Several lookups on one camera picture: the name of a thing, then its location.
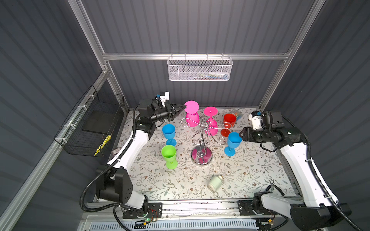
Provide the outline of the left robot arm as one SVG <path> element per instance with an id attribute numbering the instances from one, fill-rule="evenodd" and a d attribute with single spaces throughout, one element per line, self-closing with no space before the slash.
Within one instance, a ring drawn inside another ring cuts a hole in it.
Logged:
<path id="1" fill-rule="evenodd" d="M 154 134 L 158 121 L 173 121 L 186 109 L 185 105 L 167 100 L 162 105 L 158 99 L 141 100 L 133 111 L 133 131 L 130 138 L 109 162 L 108 167 L 97 174 L 96 196 L 129 208 L 146 210 L 148 199 L 134 190 L 129 170 L 142 148 Z"/>

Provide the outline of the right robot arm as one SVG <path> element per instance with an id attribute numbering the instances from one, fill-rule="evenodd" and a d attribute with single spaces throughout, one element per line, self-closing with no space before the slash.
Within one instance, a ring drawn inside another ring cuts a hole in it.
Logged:
<path id="1" fill-rule="evenodd" d="M 352 211 L 342 204 L 330 190 L 311 157 L 309 139 L 294 125 L 287 127 L 288 119 L 279 111 L 253 111 L 249 115 L 252 127 L 244 128 L 239 136 L 243 141 L 260 145 L 272 143 L 291 171 L 302 200 L 278 196 L 270 191 L 254 194 L 249 207 L 257 215 L 275 212 L 293 221 L 302 231 L 331 227 L 342 220 L 351 222 Z"/>

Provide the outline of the green wine glass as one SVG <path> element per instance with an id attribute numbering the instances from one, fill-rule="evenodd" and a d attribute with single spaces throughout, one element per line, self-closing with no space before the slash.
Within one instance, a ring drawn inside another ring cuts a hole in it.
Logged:
<path id="1" fill-rule="evenodd" d="M 172 145 L 166 145 L 162 148 L 161 154 L 166 162 L 168 169 L 175 169 L 178 165 L 176 160 L 176 148 Z"/>

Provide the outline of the blue wine glass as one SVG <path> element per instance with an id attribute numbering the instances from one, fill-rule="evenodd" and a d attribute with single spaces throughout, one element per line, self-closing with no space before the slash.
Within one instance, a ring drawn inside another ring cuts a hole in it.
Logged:
<path id="1" fill-rule="evenodd" d="M 224 149 L 224 153 L 228 157 L 232 157 L 236 154 L 236 148 L 239 147 L 239 145 L 242 142 L 242 138 L 237 132 L 232 132 L 228 135 L 227 138 L 227 147 Z"/>
<path id="2" fill-rule="evenodd" d="M 172 124 L 167 124 L 162 128 L 167 145 L 176 146 L 177 142 L 175 140 L 175 126 Z"/>

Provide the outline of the red wine glass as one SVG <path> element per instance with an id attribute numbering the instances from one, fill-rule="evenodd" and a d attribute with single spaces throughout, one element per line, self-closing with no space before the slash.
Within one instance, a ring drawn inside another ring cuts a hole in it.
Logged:
<path id="1" fill-rule="evenodd" d="M 234 114 L 229 113 L 224 116 L 224 120 L 223 120 L 224 129 L 221 130 L 222 136 L 224 137 L 229 136 L 229 134 L 231 133 L 230 129 L 235 125 L 236 120 L 237 120 L 237 117 Z"/>

